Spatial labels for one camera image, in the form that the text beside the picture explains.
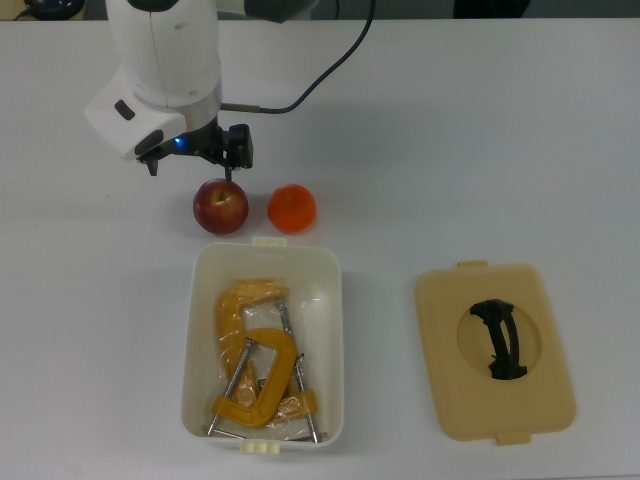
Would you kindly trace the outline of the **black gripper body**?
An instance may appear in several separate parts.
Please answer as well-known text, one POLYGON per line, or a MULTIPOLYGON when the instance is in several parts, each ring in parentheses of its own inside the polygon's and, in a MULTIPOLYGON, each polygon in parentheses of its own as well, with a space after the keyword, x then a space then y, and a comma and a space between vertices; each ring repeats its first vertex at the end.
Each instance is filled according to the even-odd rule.
POLYGON ((205 126, 185 132, 167 140, 162 145, 162 157, 169 155, 195 156, 209 163, 221 163, 224 160, 223 134, 215 117, 205 126))

